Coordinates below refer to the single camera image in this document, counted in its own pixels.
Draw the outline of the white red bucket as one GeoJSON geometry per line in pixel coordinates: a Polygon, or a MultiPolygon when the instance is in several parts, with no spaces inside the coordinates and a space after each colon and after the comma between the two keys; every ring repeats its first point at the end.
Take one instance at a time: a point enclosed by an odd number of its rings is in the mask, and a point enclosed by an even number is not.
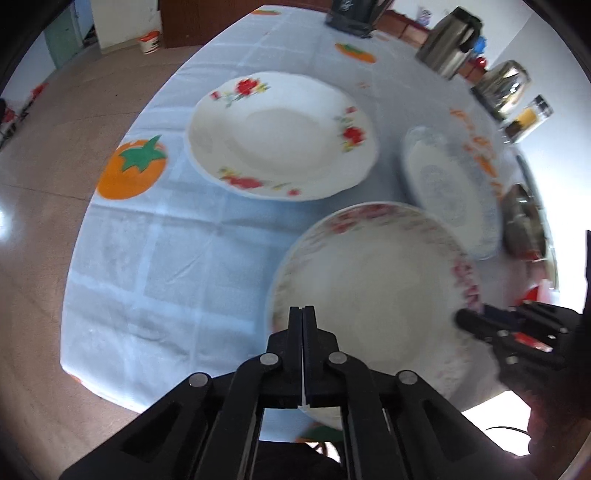
{"type": "Polygon", "coordinates": [[[159,37],[160,32],[158,30],[152,30],[142,35],[138,39],[141,52],[147,55],[156,51],[159,48],[159,37]]]}

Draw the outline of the glass tea bottle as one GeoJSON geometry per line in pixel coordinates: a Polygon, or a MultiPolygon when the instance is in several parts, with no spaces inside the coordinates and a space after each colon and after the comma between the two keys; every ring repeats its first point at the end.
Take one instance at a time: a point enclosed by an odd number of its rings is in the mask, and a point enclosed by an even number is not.
{"type": "Polygon", "coordinates": [[[537,95],[504,129],[506,143],[515,144],[523,140],[540,125],[547,121],[554,113],[547,100],[537,95]]]}

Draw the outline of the white plate large red flowers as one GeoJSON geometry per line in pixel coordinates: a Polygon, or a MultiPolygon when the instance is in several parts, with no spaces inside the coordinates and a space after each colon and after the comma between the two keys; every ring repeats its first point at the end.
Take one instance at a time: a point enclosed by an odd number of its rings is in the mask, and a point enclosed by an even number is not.
{"type": "Polygon", "coordinates": [[[263,200],[321,200],[359,185],[377,163],[372,121],[352,96],[310,76],[263,71],[204,95],[185,130],[204,178],[263,200]]]}

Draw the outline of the green door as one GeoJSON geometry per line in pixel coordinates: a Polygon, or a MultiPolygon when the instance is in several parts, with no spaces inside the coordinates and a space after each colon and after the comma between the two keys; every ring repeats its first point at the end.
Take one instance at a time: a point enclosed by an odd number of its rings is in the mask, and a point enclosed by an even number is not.
{"type": "Polygon", "coordinates": [[[49,54],[57,70],[73,59],[82,49],[76,10],[68,5],[44,30],[49,54]]]}

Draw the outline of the stainless steel bowl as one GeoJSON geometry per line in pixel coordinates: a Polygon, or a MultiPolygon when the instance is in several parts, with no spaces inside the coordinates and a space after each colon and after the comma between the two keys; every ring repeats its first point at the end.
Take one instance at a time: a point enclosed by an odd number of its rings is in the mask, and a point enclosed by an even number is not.
{"type": "Polygon", "coordinates": [[[512,257],[537,262],[546,257],[547,240],[540,210],[523,184],[513,185],[501,200],[503,243],[512,257]]]}

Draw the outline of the white plate pink rim pattern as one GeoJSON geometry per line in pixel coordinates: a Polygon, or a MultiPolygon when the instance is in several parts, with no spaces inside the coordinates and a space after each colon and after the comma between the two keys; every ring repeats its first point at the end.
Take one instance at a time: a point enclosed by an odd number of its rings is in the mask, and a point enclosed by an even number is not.
{"type": "Polygon", "coordinates": [[[413,370],[446,399],[470,370],[470,340],[455,315],[481,306],[476,265],[416,207],[367,202],[311,226],[274,276],[273,329],[286,329],[290,307],[304,306],[342,351],[380,372],[413,370]]]}

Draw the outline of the light blue persimmon tablecloth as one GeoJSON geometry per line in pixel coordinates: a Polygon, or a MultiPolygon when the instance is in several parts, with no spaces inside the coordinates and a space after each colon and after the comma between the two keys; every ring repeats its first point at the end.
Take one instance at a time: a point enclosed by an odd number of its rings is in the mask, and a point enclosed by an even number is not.
{"type": "Polygon", "coordinates": [[[224,374],[261,352],[287,250],[336,210],[405,200],[399,149],[420,124],[489,139],[502,191],[531,178],[524,153],[502,141],[467,83],[441,79],[404,42],[355,39],[329,28],[322,13],[294,7],[266,6],[232,24],[172,75],[124,137],[131,147],[161,139],[160,177],[128,199],[90,200],[65,287],[62,369],[104,400],[142,412],[188,374],[224,374]],[[311,202],[259,200],[190,165],[190,110],[221,82],[263,68],[342,88],[370,116],[380,153],[360,186],[311,202]]]}

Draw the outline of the dark wooden sideboard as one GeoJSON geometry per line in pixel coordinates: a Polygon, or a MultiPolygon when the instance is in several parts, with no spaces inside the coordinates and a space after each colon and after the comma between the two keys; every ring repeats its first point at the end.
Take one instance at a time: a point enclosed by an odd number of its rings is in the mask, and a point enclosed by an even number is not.
{"type": "MultiPolygon", "coordinates": [[[[331,1],[159,1],[157,3],[164,46],[204,46],[230,25],[247,15],[280,16],[281,7],[329,13],[331,1]]],[[[374,25],[373,37],[398,39],[419,48],[430,30],[393,10],[384,11],[374,25]]]]}

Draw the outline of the shiny steel electric kettle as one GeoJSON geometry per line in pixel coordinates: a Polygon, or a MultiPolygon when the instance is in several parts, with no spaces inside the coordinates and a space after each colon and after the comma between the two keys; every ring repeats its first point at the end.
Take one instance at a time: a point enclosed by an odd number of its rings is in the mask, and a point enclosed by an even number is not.
{"type": "Polygon", "coordinates": [[[517,61],[508,60],[489,70],[471,92],[496,121],[504,122],[531,83],[528,71],[517,61]]]}

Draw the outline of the white plate blue pattern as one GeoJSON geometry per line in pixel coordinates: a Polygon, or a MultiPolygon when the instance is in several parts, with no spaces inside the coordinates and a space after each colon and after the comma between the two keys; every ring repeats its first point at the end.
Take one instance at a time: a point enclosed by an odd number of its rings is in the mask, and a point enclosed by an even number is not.
{"type": "Polygon", "coordinates": [[[498,201],[485,172],[459,141],[426,126],[410,129],[401,171],[412,201],[444,222],[471,258],[487,260],[498,253],[498,201]]]}

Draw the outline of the blue thermos on sideboard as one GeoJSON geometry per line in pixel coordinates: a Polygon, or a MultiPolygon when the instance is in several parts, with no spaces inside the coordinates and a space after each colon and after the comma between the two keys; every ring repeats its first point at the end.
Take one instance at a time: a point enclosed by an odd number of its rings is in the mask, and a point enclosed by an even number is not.
{"type": "Polygon", "coordinates": [[[479,36],[478,39],[477,39],[477,41],[476,41],[476,43],[475,43],[475,46],[474,46],[474,49],[473,49],[473,54],[475,56],[482,55],[484,53],[485,49],[486,49],[486,46],[487,46],[487,40],[486,40],[486,38],[483,37],[483,36],[479,36]]]}

